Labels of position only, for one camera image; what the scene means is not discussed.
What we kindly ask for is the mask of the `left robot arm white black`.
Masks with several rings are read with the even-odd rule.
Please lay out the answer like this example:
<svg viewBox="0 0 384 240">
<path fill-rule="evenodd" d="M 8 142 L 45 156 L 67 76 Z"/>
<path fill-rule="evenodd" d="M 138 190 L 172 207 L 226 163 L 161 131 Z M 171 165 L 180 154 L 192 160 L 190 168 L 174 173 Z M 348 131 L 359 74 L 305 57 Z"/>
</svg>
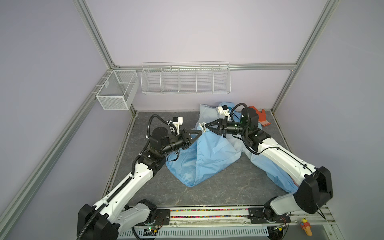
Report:
<svg viewBox="0 0 384 240">
<path fill-rule="evenodd" d="M 116 240 L 137 224 L 156 220 L 157 206 L 141 200 L 126 209 L 131 198 L 165 165 L 169 156 L 191 147 L 201 130 L 180 129 L 173 121 L 152 115 L 147 126 L 147 142 L 134 159 L 131 172 L 94 205 L 85 204 L 78 213 L 78 240 Z"/>
</svg>

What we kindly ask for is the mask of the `light blue zip jacket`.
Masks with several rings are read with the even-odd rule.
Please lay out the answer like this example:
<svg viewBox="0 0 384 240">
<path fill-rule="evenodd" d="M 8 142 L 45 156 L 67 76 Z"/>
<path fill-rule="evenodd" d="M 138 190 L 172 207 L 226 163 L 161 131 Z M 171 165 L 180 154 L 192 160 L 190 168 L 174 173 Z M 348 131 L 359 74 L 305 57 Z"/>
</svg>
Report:
<svg viewBox="0 0 384 240">
<path fill-rule="evenodd" d="M 184 185 L 194 187 L 236 162 L 242 153 L 284 191 L 294 193 L 298 190 L 295 181 L 273 161 L 263 155 L 251 154 L 241 140 L 231 135 L 224 138 L 210 131 L 203 133 L 188 149 L 180 150 L 179 155 L 170 155 L 166 165 Z"/>
</svg>

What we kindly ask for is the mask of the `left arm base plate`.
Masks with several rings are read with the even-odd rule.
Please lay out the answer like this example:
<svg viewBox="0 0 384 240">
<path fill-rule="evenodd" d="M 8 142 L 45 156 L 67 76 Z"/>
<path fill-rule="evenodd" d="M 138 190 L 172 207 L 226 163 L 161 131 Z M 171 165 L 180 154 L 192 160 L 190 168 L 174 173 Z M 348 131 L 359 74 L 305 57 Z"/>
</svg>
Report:
<svg viewBox="0 0 384 240">
<path fill-rule="evenodd" d="M 157 209 L 150 212 L 149 217 L 143 222 L 144 225 L 169 225 L 171 219 L 170 209 Z"/>
</svg>

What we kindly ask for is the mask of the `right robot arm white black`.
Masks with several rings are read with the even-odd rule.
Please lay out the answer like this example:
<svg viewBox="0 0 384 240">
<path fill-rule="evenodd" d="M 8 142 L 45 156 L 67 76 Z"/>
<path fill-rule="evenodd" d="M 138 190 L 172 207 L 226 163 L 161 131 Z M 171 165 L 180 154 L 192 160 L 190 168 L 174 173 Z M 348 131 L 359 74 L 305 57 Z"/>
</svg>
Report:
<svg viewBox="0 0 384 240">
<path fill-rule="evenodd" d="M 241 103 L 231 110 L 224 107 L 221 118 L 209 123 L 202 122 L 200 126 L 219 136 L 235 136 L 251 154 L 268 158 L 298 184 L 298 190 L 294 193 L 274 197 L 265 203 L 259 218 L 274 223 L 285 214 L 295 211 L 321 213 L 322 206 L 334 196 L 331 172 L 325 167 L 317 168 L 301 160 L 279 145 L 271 135 L 259 128 L 259 116 L 259 111 Z"/>
</svg>

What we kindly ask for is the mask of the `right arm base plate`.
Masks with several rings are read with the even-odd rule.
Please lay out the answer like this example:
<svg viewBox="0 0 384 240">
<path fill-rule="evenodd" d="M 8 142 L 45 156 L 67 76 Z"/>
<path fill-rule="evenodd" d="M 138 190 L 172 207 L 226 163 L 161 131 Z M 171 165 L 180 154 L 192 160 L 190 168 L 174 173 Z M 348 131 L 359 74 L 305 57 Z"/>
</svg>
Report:
<svg viewBox="0 0 384 240">
<path fill-rule="evenodd" d="M 288 224 L 291 222 L 289 214 L 278 215 L 270 208 L 251 207 L 248 208 L 249 216 L 252 224 Z"/>
</svg>

